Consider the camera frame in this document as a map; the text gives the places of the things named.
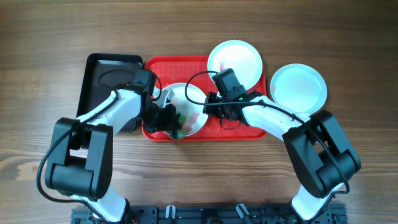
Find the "white plate with stain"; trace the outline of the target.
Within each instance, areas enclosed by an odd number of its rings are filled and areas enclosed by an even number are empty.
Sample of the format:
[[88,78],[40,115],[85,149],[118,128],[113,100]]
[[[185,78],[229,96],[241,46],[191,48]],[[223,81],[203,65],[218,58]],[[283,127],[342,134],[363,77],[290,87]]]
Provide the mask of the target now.
[[197,105],[187,100],[185,96],[185,87],[186,83],[173,83],[163,87],[163,90],[166,89],[174,91],[175,97],[170,104],[176,107],[179,114],[182,114],[187,118],[184,123],[184,130],[187,132],[185,137],[187,137],[199,132],[199,130],[204,127],[207,122],[208,115],[203,113],[202,105]]

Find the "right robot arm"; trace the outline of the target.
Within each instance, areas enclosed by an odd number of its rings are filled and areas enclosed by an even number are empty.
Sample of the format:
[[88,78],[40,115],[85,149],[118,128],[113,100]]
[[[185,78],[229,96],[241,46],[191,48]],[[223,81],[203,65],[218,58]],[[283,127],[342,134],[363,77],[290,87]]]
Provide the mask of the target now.
[[348,181],[361,169],[361,161],[332,113],[299,113],[252,91],[234,100],[210,92],[204,113],[263,129],[284,142],[298,180],[291,201],[295,216],[311,223],[337,194],[348,194]]

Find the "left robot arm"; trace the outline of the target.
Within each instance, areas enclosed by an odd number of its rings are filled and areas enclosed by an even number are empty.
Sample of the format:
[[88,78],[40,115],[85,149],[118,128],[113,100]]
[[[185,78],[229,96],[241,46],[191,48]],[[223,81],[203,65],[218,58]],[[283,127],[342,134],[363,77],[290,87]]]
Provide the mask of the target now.
[[129,201],[111,186],[113,138],[135,118],[152,132],[176,135],[181,116],[172,105],[174,99],[172,90],[155,100],[148,87],[124,86],[113,89],[89,113],[60,118],[37,171],[39,192],[53,202],[83,204],[95,223],[134,223]]

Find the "green yellow sponge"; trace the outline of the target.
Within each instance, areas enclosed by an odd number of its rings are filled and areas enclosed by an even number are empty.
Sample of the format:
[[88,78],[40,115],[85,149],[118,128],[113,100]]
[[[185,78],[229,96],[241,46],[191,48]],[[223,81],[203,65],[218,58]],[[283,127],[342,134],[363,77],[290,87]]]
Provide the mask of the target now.
[[178,114],[176,118],[172,121],[172,129],[170,132],[170,138],[174,140],[183,139],[187,132],[184,130],[184,123],[186,117],[182,114]]

